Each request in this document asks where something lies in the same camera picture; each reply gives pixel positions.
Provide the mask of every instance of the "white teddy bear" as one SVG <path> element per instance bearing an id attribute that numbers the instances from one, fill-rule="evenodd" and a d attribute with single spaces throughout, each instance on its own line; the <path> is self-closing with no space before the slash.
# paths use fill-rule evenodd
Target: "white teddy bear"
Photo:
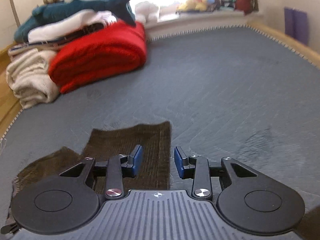
<path id="1" fill-rule="evenodd" d="M 134 11 L 136 14 L 136 21 L 143 24 L 150 22 L 158 22 L 159 7 L 148 1 L 140 2 L 136 5 Z"/>

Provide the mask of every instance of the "triangular cutout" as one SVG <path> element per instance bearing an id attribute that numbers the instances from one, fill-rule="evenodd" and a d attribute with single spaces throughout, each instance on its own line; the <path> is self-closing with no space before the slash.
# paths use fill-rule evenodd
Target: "triangular cutout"
<path id="1" fill-rule="evenodd" d="M 240 166 L 237 163 L 231 163 L 231 166 L 239 178 L 257 177 L 256 174 Z"/>
<path id="2" fill-rule="evenodd" d="M 60 174 L 61 177 L 79 177 L 83 168 L 85 166 L 85 163 L 79 163 L 76 166 L 71 167 L 70 169 L 64 171 Z"/>

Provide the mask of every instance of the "gray bed sheet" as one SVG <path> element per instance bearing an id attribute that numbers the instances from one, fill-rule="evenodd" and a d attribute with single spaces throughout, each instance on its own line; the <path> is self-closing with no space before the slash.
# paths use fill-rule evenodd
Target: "gray bed sheet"
<path id="1" fill-rule="evenodd" d="M 320 205 L 320 71 L 248 28 L 148 44 L 146 65 L 25 110 L 0 156 L 0 226 L 12 179 L 62 146 L 81 152 L 91 130 L 172 124 L 180 145 L 220 161 L 234 157 L 296 189 L 307 211 Z M 191 188 L 171 159 L 171 188 Z M 219 193 L 217 180 L 213 180 Z"/>

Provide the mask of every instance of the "white blanket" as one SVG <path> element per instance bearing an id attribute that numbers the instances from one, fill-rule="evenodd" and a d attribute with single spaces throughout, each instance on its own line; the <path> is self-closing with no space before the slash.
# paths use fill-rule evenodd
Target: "white blanket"
<path id="1" fill-rule="evenodd" d="M 7 83 L 19 98 L 23 109 L 49 103 L 59 95 L 59 88 L 48 75 L 55 51 L 32 49 L 7 66 Z"/>
<path id="2" fill-rule="evenodd" d="M 102 23 L 104 26 L 107 26 L 116 21 L 116 18 L 110 11 L 95 12 L 91 9 L 85 9 L 62 21 L 31 30 L 28 33 L 28 41 L 30 43 L 36 41 L 51 41 L 94 23 Z"/>

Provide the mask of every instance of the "red blanket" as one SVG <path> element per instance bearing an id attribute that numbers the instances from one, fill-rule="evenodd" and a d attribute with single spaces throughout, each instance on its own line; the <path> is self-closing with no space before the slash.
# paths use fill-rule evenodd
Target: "red blanket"
<path id="1" fill-rule="evenodd" d="M 66 45 L 49 67 L 49 76 L 68 93 L 85 84 L 125 73 L 146 62 L 144 27 L 117 22 Z"/>

